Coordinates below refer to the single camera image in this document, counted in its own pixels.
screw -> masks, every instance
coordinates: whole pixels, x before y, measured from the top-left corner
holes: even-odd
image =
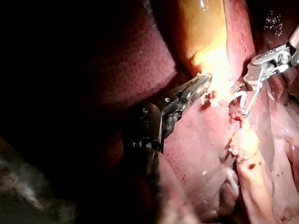
[[[146,128],[146,129],[149,129],[150,128],[150,123],[148,121],[145,121],[143,123],[143,127]]]
[[[164,101],[165,101],[166,103],[170,103],[170,102],[171,102],[171,99],[168,98],[168,97],[166,97],[166,98],[164,98]]]
[[[279,56],[278,56],[279,61],[282,64],[288,64],[290,59],[291,59],[291,55],[288,52],[282,52]]]
[[[144,114],[151,114],[151,110],[150,110],[150,108],[148,108],[148,107],[144,107],[144,108],[142,108],[142,112],[143,112]]]

metal jaw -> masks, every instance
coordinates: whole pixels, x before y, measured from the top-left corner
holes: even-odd
[[[165,124],[165,139],[173,132],[175,123],[207,92],[211,82],[212,74],[199,74],[190,81],[165,93],[161,98],[152,101],[161,111]]]
[[[235,97],[241,96],[240,107],[243,117],[249,116],[251,108],[256,103],[263,87],[263,81],[289,69],[291,59],[290,47],[286,44],[268,50],[251,59],[247,66],[247,74],[232,87]],[[247,91],[251,91],[253,94],[246,101]]]
[[[212,74],[196,76],[162,97],[141,102],[134,107],[123,133],[124,153],[152,149],[163,153],[164,139],[191,106],[205,94]]]

blood spot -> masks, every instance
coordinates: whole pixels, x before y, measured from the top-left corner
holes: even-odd
[[[248,166],[248,169],[253,169],[255,166],[256,166],[255,163],[251,163],[251,164]]]

